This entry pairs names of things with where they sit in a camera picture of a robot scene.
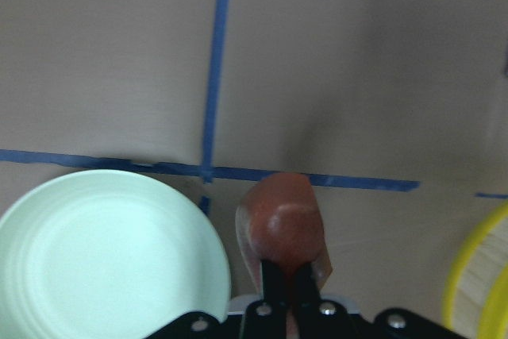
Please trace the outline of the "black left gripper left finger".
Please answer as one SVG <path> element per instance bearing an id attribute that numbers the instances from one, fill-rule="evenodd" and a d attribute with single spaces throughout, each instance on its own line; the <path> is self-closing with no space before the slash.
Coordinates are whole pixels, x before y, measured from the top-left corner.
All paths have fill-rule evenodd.
<path id="1" fill-rule="evenodd" d="M 261 261 L 260 315 L 287 312 L 289 298 L 285 281 L 285 276 L 277 264 L 270 260 Z"/>

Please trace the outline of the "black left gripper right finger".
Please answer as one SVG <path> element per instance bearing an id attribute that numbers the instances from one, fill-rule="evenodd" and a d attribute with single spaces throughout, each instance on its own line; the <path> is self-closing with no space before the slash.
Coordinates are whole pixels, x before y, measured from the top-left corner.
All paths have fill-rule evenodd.
<path id="1" fill-rule="evenodd" d="M 295 313 L 315 310 L 321 300 L 311 263 L 302 265 L 294 274 L 293 310 Z"/>

